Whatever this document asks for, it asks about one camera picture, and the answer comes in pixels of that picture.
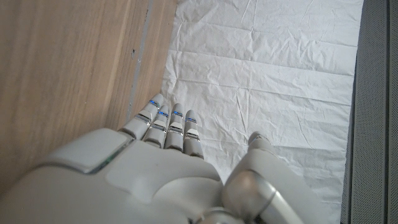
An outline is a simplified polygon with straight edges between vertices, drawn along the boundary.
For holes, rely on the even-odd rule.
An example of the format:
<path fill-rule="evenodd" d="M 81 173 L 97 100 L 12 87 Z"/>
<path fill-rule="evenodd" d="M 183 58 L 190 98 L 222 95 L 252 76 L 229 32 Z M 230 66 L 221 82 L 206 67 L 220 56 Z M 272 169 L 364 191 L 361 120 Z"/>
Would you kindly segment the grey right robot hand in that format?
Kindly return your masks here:
<path fill-rule="evenodd" d="M 326 223 L 315 192 L 251 134 L 226 181 L 205 161 L 197 114 L 161 94 L 38 162 L 1 197 L 2 223 Z"/>

